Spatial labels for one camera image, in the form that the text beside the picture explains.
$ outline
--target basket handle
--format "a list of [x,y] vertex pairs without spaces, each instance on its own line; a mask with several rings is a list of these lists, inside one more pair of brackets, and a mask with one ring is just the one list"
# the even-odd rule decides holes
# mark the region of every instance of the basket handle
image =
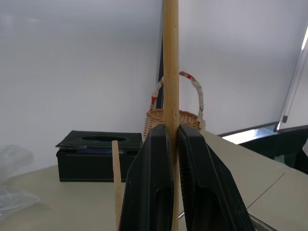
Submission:
[[[192,83],[192,85],[196,88],[197,92],[198,92],[198,98],[199,98],[199,113],[198,113],[198,118],[197,121],[200,122],[200,129],[201,130],[205,130],[205,121],[203,119],[203,109],[204,109],[204,102],[203,102],[203,91],[202,91],[202,87],[200,85],[200,83],[190,74],[181,71],[180,72],[180,76],[184,76],[187,79],[189,79]],[[164,77],[161,78],[161,80],[158,82],[158,85],[156,87],[156,90],[153,92],[152,94],[152,102],[151,102],[151,107],[150,107],[150,111],[154,109],[154,105],[155,102],[157,100],[157,96],[159,93],[159,89],[162,87],[164,83]]]

